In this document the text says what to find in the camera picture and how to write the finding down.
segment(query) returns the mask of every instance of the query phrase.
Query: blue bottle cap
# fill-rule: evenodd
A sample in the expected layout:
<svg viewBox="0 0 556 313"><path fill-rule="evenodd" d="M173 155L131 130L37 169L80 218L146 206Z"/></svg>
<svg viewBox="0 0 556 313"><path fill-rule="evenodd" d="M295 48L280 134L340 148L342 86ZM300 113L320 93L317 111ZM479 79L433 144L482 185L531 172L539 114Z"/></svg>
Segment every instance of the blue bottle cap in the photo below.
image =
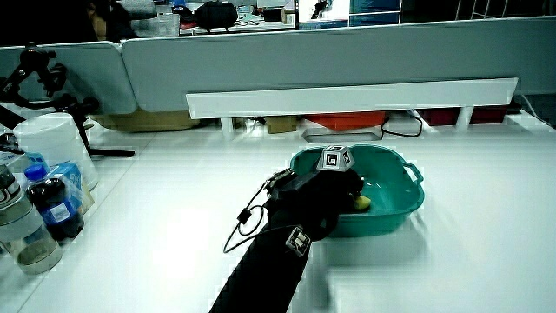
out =
<svg viewBox="0 0 556 313"><path fill-rule="evenodd" d="M43 179L46 176L46 169L42 165L31 165L24 171L25 176L30 181L38 181Z"/></svg>

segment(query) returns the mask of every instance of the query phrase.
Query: black bag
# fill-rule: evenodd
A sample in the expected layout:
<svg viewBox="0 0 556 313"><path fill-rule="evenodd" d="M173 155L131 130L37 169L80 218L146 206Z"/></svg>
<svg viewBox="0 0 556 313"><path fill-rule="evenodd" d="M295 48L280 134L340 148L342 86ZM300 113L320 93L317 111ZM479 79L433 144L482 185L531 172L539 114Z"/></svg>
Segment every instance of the black bag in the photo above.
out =
<svg viewBox="0 0 556 313"><path fill-rule="evenodd" d="M234 26L237 21L237 11L231 3L218 1L207 1L195 10L197 26L208 32L213 28L225 28Z"/></svg>

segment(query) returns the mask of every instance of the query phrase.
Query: red container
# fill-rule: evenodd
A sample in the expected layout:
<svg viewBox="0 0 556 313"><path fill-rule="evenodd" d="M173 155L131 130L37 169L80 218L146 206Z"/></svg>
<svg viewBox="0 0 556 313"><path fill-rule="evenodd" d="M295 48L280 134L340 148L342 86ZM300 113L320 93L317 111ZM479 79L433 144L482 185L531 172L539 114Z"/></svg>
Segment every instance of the red container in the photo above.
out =
<svg viewBox="0 0 556 313"><path fill-rule="evenodd" d="M470 124L502 123L507 105L481 106L473 109ZM461 108L440 108L417 110L430 126L455 125Z"/></svg>
<svg viewBox="0 0 556 313"><path fill-rule="evenodd" d="M343 131L382 125L385 115L386 111L376 111L312 114L306 115L305 118L331 130Z"/></svg>

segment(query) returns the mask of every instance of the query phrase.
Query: wire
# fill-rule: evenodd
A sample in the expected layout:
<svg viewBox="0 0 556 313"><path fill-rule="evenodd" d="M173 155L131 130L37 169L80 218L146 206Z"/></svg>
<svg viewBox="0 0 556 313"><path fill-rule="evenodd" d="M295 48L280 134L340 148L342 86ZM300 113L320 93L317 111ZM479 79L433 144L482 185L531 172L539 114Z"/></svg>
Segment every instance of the wire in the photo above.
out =
<svg viewBox="0 0 556 313"><path fill-rule="evenodd" d="M236 21L235 22L235 26L247 26L249 24L252 24L252 25L255 25L255 26L259 25L255 21Z"/></svg>
<svg viewBox="0 0 556 313"><path fill-rule="evenodd" d="M401 133L398 133L398 132L385 130L384 125L386 125L388 123L388 121L390 120L390 117L387 117L387 118L384 119L384 123L382 123L382 125L381 125L382 137L384 137L385 133L390 134L390 135L401 136L401 137L411 137L411 138L418 137L423 132L423 121L420 118L418 118L417 116L413 115L413 114L409 114L409 115L412 118L419 121L420 126L419 126L419 132L417 134L401 134Z"/></svg>
<svg viewBox="0 0 556 313"><path fill-rule="evenodd" d="M237 224L237 230L239 231L240 235L242 235L242 236L249 236L249 235L253 234L253 232L255 232L256 229L259 228L259 225L261 225L262 217L264 216L264 208L262 207L262 205L256 205L256 206L254 206L254 207L252 207L252 208L249 208L249 212L250 212L251 210L256 209L256 208L260 208L260 209L261 209L261 217L259 217L259 221L257 222L257 225L256 225L250 232L244 234L244 233L242 232L241 223L238 223L238 224Z"/></svg>
<svg viewBox="0 0 556 313"><path fill-rule="evenodd" d="M527 99L527 97L525 97L525 95L521 95L523 97L523 99L525 100L525 102L527 102L527 106L529 107L529 110L531 110L531 113L533 114L533 116L535 118L537 118L538 120L540 120L542 123L552 127L551 124L549 124L547 121L545 121L544 119L540 118L537 113L535 113L535 110L533 109L533 106L531 105L531 103L529 102L529 100Z"/></svg>
<svg viewBox="0 0 556 313"><path fill-rule="evenodd" d="M255 123L259 123L261 125L264 125L267 123L267 121L264 119L264 117L247 117L248 120L254 121Z"/></svg>
<svg viewBox="0 0 556 313"><path fill-rule="evenodd" d="M270 230L265 230L265 231L262 231L262 232L260 232L260 233L258 233L258 234L256 234L256 235L252 235L252 236L249 236L249 237L247 237L247 238L241 240L239 243L237 243L236 245L234 245L232 248L226 250L226 247L228 247L229 241L232 239L232 236L234 235L235 230L237 230L237 227L236 227L235 230L234 230L234 232L232 232L232 234L231 234L231 235L229 236L229 238L228 238L228 241L227 241L226 244L224 245L224 253L229 253L230 251L234 250L235 248L241 246L242 244L248 242L248 241L251 240L251 239L257 238L258 236L268 235L268 233L272 233L272 232L275 232L275 231L277 231L277 230L293 229L293 228L295 228L295 227L301 227L301 225L288 225L288 226L276 227L276 228L273 228L273 229L270 229Z"/></svg>
<svg viewBox="0 0 556 313"><path fill-rule="evenodd" d="M255 195L251 198L251 200L249 201L249 203L247 203L247 206L245 207L245 209L248 208L249 205L251 205L251 203L253 202L253 200L255 200L255 198L256 198L257 196L259 196L259 194L261 193L261 191L262 191L265 187L267 187L267 185L268 185L269 182L270 182L270 179L267 179L267 180L262 184L262 186L260 187L259 191L257 191L257 193L255 193Z"/></svg>

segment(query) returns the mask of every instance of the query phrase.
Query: white plastic cup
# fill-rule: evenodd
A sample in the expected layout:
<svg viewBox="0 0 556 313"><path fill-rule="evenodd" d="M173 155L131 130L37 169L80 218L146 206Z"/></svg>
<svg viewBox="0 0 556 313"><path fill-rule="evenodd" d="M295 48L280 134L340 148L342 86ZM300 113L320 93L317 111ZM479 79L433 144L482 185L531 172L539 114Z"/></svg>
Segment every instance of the white plastic cup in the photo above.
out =
<svg viewBox="0 0 556 313"><path fill-rule="evenodd" d="M98 173L70 114L49 113L28 119L14 128L14 135L23 151L40 153L50 167L76 163L83 182L90 190L95 188Z"/></svg>

